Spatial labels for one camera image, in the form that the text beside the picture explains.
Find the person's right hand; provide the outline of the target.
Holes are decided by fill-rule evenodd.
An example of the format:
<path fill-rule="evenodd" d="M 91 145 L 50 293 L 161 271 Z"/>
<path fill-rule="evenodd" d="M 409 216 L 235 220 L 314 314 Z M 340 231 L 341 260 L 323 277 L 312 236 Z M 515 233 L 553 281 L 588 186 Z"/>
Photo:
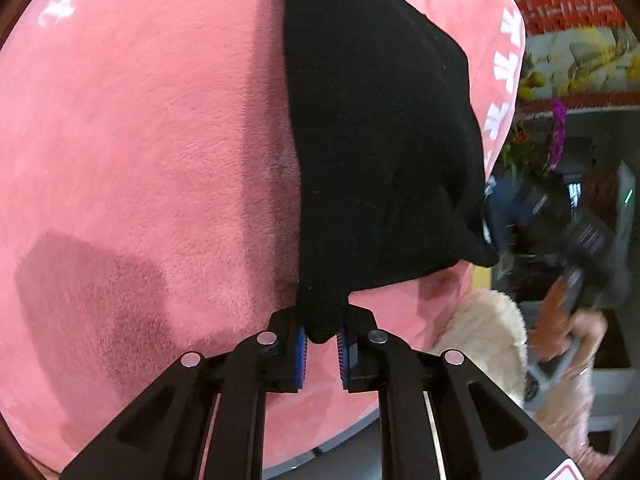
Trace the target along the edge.
<path fill-rule="evenodd" d="M 608 321 L 600 311 L 577 309 L 568 314 L 567 294 L 566 281 L 558 278 L 544 297 L 538 321 L 528 333 L 528 346 L 541 361 L 550 361 L 570 350 L 572 341 L 579 339 L 565 371 L 565 376 L 575 376 L 592 363 L 608 329 Z"/>

